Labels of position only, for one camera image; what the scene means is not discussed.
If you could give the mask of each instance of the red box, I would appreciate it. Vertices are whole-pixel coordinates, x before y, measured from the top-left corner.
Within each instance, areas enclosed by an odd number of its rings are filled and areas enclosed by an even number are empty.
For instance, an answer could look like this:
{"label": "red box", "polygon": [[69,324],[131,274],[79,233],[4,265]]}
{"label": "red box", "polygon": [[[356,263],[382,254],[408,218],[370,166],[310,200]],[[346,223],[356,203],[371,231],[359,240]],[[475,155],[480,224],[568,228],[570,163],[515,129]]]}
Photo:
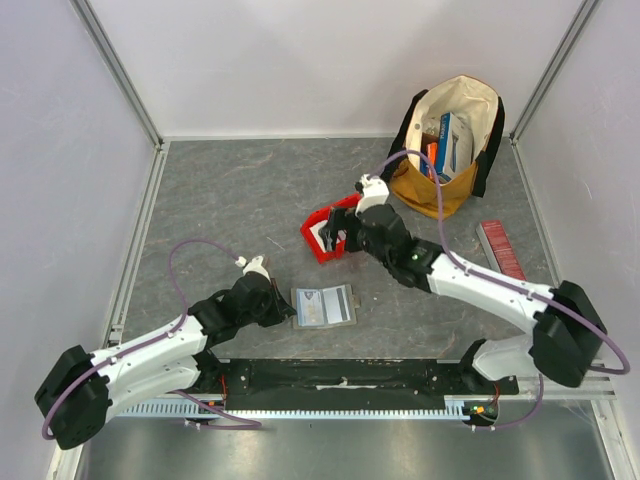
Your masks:
{"label": "red box", "polygon": [[362,197],[359,193],[354,193],[353,195],[343,198],[342,200],[332,205],[321,208],[320,210],[316,210],[311,215],[309,215],[309,218],[307,218],[307,221],[304,222],[300,227],[300,233],[302,233],[302,236],[309,244],[309,247],[311,247],[311,251],[315,255],[316,260],[318,260],[318,263],[325,263],[331,259],[342,257],[342,254],[344,253],[345,242],[344,240],[338,240],[336,242],[335,252],[325,252],[323,251],[324,249],[322,248],[322,246],[318,243],[318,239],[313,235],[311,228],[314,225],[317,225],[318,223],[322,222],[323,220],[329,220],[329,213],[331,212],[331,208],[356,207],[358,205],[358,202],[360,201],[360,198]]}

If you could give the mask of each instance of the purple cable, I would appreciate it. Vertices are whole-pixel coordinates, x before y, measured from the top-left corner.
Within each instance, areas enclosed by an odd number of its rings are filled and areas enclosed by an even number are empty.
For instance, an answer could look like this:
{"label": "purple cable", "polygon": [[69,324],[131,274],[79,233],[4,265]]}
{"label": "purple cable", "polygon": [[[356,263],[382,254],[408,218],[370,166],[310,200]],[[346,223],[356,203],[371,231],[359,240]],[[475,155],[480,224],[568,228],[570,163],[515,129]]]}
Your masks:
{"label": "purple cable", "polygon": [[540,387],[538,388],[538,396],[536,397],[536,403],[533,405],[533,408],[529,413],[527,413],[524,417],[519,418],[518,420],[514,420],[513,422],[502,423],[500,425],[492,425],[492,426],[476,426],[476,430],[488,430],[488,431],[497,431],[497,430],[506,430],[507,428],[517,427],[518,425],[522,425],[524,422],[535,416],[542,408],[542,398],[544,397],[544,377],[542,374],[538,375],[538,379],[540,380]]}
{"label": "purple cable", "polygon": [[[134,345],[134,346],[129,347],[129,348],[127,348],[127,349],[125,349],[125,350],[123,350],[121,352],[116,353],[112,357],[109,357],[106,360],[103,360],[102,362],[98,363],[97,365],[91,367],[89,370],[87,370],[82,375],[80,375],[78,378],[76,378],[73,382],[71,382],[71,384],[62,392],[62,394],[60,394],[60,396],[57,398],[57,400],[53,403],[53,405],[49,409],[49,412],[47,413],[47,416],[44,419],[44,423],[42,424],[42,432],[41,432],[42,433],[42,438],[44,438],[45,440],[54,440],[55,439],[55,436],[51,435],[49,433],[49,426],[51,425],[51,421],[53,420],[53,417],[55,416],[55,414],[60,409],[60,405],[62,405],[64,403],[64,401],[69,397],[69,395],[71,395],[71,393],[76,388],[78,388],[79,385],[81,385],[89,377],[91,377],[91,375],[93,375],[94,373],[98,372],[100,369],[106,367],[107,365],[110,365],[112,362],[120,360],[123,357],[125,357],[125,356],[127,356],[127,355],[129,355],[129,354],[131,354],[133,352],[137,352],[138,350],[140,350],[142,348],[148,347],[149,345],[153,345],[154,343],[159,342],[160,340],[166,338],[169,334],[173,334],[173,333],[177,332],[180,328],[182,328],[182,326],[184,325],[184,322],[187,320],[189,304],[187,303],[187,297],[185,296],[184,292],[178,286],[178,281],[176,280],[175,274],[173,273],[173,256],[181,247],[183,247],[185,245],[189,245],[191,243],[206,243],[208,245],[212,245],[214,247],[217,247],[218,249],[220,249],[224,253],[226,253],[229,257],[231,257],[234,261],[237,261],[240,258],[235,252],[233,252],[233,250],[225,247],[224,245],[219,244],[218,242],[214,242],[213,240],[207,240],[207,239],[204,239],[204,238],[193,238],[193,239],[190,239],[190,240],[184,240],[184,241],[178,243],[175,247],[173,247],[171,249],[171,252],[169,253],[169,262],[168,262],[169,278],[171,280],[171,284],[173,285],[173,288],[176,290],[176,292],[178,293],[178,296],[180,297],[180,302],[182,303],[182,314],[180,315],[180,320],[178,320],[178,322],[168,332],[161,333],[157,337],[150,338],[149,340],[147,340],[145,342],[142,342],[142,343],[140,343],[138,345]],[[244,421],[244,422],[246,422],[246,423],[248,423],[250,425],[253,425],[253,424],[250,423],[250,422],[253,422],[253,420],[242,420],[241,419],[240,421]]]}
{"label": "purple cable", "polygon": [[181,397],[186,398],[187,400],[191,400],[193,403],[198,405],[200,408],[208,410],[211,413],[215,413],[216,415],[220,415],[221,417],[224,417],[227,420],[233,420],[234,422],[241,422],[243,424],[243,425],[206,425],[206,424],[200,424],[201,428],[208,428],[208,429],[211,429],[211,430],[258,430],[260,427],[262,427],[262,423],[258,422],[257,420],[250,420],[248,418],[240,418],[240,417],[236,417],[235,415],[230,415],[227,412],[225,412],[224,410],[222,410],[221,408],[212,407],[211,405],[207,405],[206,403],[201,402],[197,398],[189,395],[186,392],[183,392],[182,390],[174,390],[173,392],[170,392],[170,393],[175,393],[175,394],[180,395]]}

